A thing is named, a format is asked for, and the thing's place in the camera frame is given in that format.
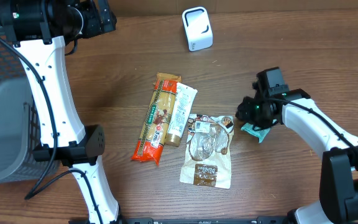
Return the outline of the teal tissue wipes pack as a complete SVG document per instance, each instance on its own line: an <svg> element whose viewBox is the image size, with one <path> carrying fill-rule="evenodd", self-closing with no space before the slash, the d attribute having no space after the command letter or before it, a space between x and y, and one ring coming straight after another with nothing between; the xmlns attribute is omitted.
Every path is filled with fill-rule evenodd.
<svg viewBox="0 0 358 224"><path fill-rule="evenodd" d="M246 123L241 127L241 131L245 131L248 134L250 134L254 137L257 137L259 140L259 143L261 143L264 140L264 138L266 137L266 135L268 135L270 129L273 126L275 126L276 124L278 124L278 121L276 119L273 121L272 125L267 128L260 128L253 124Z"/></svg>

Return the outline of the beige bread snack bag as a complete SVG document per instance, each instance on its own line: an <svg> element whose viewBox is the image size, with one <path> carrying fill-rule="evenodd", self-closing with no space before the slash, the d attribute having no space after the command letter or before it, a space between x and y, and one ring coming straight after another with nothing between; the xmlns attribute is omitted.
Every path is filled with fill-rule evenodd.
<svg viewBox="0 0 358 224"><path fill-rule="evenodd" d="M229 189L233 135L232 116L191 114L188 118L185 161L181 167L180 182Z"/></svg>

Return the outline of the white cream tube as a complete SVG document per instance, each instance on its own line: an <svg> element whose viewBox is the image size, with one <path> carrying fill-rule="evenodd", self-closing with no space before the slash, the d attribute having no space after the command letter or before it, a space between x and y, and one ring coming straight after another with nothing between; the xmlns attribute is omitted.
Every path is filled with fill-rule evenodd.
<svg viewBox="0 0 358 224"><path fill-rule="evenodd" d="M172 118L168 127L165 144L178 147L191 112L198 90L177 83L177 95L173 107Z"/></svg>

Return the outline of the red orange spaghetti pack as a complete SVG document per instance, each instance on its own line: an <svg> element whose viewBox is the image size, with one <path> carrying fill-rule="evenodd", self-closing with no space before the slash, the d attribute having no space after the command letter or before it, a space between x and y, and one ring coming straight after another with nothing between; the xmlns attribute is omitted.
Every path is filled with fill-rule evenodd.
<svg viewBox="0 0 358 224"><path fill-rule="evenodd" d="M159 163L180 82L181 76L158 72L133 160Z"/></svg>

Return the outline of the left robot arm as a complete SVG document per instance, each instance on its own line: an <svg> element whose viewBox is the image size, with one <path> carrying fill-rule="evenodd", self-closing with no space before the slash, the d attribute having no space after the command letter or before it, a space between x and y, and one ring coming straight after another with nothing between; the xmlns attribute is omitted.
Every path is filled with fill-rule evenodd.
<svg viewBox="0 0 358 224"><path fill-rule="evenodd" d="M3 0L4 45L23 65L40 121L34 159L68 167L88 208L89 223L122 223L103 168L103 128L81 122L66 70L68 44L112 32L117 19L107 0Z"/></svg>

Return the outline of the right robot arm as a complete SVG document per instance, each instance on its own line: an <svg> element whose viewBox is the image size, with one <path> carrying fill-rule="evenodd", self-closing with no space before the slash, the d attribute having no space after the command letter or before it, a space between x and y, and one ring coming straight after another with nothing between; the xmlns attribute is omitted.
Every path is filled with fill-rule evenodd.
<svg viewBox="0 0 358 224"><path fill-rule="evenodd" d="M327 117L302 89L287 85L264 88L244 97L236 118L268 129L283 124L321 158L319 199L288 212L288 223L353 223L358 221L358 137Z"/></svg>

